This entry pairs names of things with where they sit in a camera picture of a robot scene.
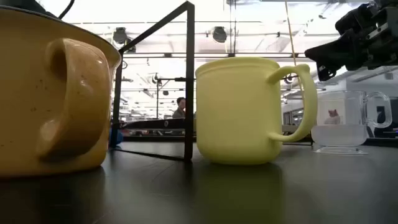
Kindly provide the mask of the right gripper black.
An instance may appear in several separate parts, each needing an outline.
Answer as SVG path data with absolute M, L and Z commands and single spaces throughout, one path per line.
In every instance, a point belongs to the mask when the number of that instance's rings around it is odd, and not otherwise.
M 318 79 L 325 82 L 337 70 L 373 70 L 398 66 L 398 0 L 374 0 L 347 12 L 335 23 L 340 37 L 307 49 L 317 64 Z

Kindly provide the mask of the clear glass mug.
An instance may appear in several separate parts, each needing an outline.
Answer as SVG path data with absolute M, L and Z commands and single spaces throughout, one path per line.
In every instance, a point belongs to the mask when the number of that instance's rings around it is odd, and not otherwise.
M 368 104 L 380 100 L 384 121 L 369 117 Z M 386 128 L 392 123 L 390 98 L 382 92 L 330 91 L 318 95 L 316 125 L 311 130 L 317 153 L 364 155 L 358 149 L 371 128 Z

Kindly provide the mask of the pale yellow mug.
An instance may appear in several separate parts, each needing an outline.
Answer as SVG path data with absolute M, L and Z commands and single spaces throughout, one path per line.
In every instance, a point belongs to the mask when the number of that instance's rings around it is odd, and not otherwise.
M 304 113 L 297 129 L 282 133 L 280 80 L 298 75 Z M 259 165 L 275 159 L 284 142 L 309 134 L 317 117 L 317 89 L 307 64 L 281 67 L 259 57 L 208 62 L 196 72 L 197 148 L 211 162 Z

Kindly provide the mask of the orange speckled ceramic mug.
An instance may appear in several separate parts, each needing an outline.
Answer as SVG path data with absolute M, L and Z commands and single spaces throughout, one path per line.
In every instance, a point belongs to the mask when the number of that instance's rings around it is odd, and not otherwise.
M 0 5 L 0 178 L 100 166 L 120 63 L 96 34 Z

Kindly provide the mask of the black-framed wooden shelf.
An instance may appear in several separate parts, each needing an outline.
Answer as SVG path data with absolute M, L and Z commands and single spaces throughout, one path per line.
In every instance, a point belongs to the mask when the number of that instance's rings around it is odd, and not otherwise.
M 185 97 L 187 101 L 187 115 L 184 124 L 185 128 L 185 139 L 184 139 L 184 156 L 173 157 L 160 154 L 149 154 L 147 156 L 159 157 L 168 160 L 185 161 L 189 162 L 193 156 L 193 97 L 194 97 L 194 54 L 195 54 L 195 5 L 189 1 L 185 1 L 179 7 L 174 9 L 172 12 L 167 14 L 159 22 L 156 22 L 152 27 L 148 28 L 145 32 L 140 34 L 138 37 L 128 42 L 128 44 L 121 47 L 118 52 L 120 56 L 124 55 L 124 52 L 140 43 L 154 32 L 161 29 L 163 26 L 174 20 L 179 15 L 187 13 L 187 36 L 186 36 L 186 75 L 185 75 Z M 304 69 L 306 65 L 297 65 L 295 67 L 284 67 L 275 72 L 276 80 L 282 79 L 289 73 L 296 73 L 301 79 L 303 86 L 303 103 L 306 107 L 303 120 L 308 121 L 314 117 L 314 113 L 317 111 L 316 106 L 311 106 L 310 103 L 317 102 L 317 88 L 309 75 Z M 117 131 L 119 129 L 119 102 L 121 97 L 121 80 L 122 80 L 122 66 L 120 65 L 116 70 L 116 83 L 114 89 L 114 105 L 113 105 L 113 125 L 111 130 L 111 138 L 109 140 L 110 149 L 116 148 Z

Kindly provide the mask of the person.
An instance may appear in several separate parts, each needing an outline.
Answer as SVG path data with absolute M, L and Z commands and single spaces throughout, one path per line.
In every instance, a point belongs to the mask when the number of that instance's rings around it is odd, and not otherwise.
M 184 97 L 177 98 L 177 109 L 174 111 L 172 118 L 184 118 L 185 117 L 185 105 L 186 99 Z

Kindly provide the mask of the blue cloth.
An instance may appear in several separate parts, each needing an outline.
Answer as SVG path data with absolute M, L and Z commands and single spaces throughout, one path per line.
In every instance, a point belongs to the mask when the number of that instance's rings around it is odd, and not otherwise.
M 111 136 L 112 136 L 112 129 L 109 129 L 109 137 L 108 137 L 108 145 L 111 146 Z M 120 129 L 117 130 L 116 135 L 116 145 L 120 144 L 123 141 L 123 134 Z

